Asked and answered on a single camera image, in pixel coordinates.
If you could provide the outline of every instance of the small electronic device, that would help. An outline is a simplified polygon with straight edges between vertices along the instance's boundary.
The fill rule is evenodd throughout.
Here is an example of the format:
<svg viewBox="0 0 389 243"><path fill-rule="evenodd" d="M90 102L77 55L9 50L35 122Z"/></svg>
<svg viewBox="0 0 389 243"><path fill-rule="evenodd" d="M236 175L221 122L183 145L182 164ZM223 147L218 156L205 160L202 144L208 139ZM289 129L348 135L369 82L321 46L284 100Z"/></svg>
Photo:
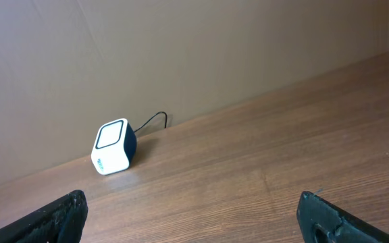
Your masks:
<svg viewBox="0 0 389 243"><path fill-rule="evenodd" d="M106 123L99 129L91 153L95 169L102 175L127 169L136 145L136 135L127 119Z"/></svg>

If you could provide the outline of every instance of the beige wall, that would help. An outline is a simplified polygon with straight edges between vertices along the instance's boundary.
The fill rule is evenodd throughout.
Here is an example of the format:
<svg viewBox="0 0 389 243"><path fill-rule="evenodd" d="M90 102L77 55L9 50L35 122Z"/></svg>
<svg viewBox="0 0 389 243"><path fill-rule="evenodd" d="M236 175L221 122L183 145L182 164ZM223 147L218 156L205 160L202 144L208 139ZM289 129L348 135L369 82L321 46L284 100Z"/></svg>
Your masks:
<svg viewBox="0 0 389 243"><path fill-rule="evenodd" d="M0 0L0 183L387 50L389 1Z"/></svg>

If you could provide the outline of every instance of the power cord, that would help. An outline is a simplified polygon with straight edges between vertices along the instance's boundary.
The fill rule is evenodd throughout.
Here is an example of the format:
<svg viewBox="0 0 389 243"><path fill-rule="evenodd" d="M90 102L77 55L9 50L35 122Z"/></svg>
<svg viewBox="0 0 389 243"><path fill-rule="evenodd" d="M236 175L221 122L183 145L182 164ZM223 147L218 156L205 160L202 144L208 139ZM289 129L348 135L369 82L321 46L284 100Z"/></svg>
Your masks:
<svg viewBox="0 0 389 243"><path fill-rule="evenodd" d="M151 118L149 118L149 120L147 122L145 122L145 124L143 124L140 128L136 129L134 132L139 131L141 128L143 128L145 125L147 125L149 123L149 121L151 121L156 115L159 115L159 114L164 114L165 115L165 129L166 129L166 126L167 126L167 114L164 111L159 111L155 115L153 115Z"/></svg>

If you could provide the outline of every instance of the wooden surface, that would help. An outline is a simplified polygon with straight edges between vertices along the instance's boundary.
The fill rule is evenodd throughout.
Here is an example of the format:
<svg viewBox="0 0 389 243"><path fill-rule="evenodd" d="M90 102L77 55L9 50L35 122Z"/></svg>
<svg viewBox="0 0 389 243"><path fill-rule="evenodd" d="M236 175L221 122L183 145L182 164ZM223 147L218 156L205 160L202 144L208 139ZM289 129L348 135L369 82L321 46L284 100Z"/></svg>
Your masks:
<svg viewBox="0 0 389 243"><path fill-rule="evenodd" d="M0 227L81 189L83 242L302 242L321 188L389 233L389 54L139 138L127 171L84 157L2 185Z"/></svg>

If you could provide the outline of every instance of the wood grain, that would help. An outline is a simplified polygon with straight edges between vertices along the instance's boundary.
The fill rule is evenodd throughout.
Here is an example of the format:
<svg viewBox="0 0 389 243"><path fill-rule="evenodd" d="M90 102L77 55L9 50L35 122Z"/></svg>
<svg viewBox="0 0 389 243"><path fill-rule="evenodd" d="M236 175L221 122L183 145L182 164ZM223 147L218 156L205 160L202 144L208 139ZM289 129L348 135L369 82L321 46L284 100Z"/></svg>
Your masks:
<svg viewBox="0 0 389 243"><path fill-rule="evenodd" d="M304 190L389 233L389 53L0 186L0 227L74 189L83 242L302 242Z"/></svg>

